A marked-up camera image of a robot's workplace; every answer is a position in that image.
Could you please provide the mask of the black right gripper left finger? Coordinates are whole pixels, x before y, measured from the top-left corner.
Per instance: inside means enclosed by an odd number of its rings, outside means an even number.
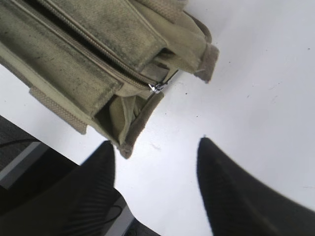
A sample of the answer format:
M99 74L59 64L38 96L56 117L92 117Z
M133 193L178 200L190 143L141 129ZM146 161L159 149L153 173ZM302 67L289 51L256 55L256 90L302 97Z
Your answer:
M115 152L103 142L81 165L48 149L0 181L3 236L100 236L114 203Z

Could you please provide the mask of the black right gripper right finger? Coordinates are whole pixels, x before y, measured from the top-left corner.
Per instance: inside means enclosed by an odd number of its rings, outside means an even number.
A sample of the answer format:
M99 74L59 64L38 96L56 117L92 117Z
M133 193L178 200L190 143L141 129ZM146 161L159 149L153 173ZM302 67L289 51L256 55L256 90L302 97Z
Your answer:
M313 236L315 212L257 180L212 140L197 149L196 174L215 236Z

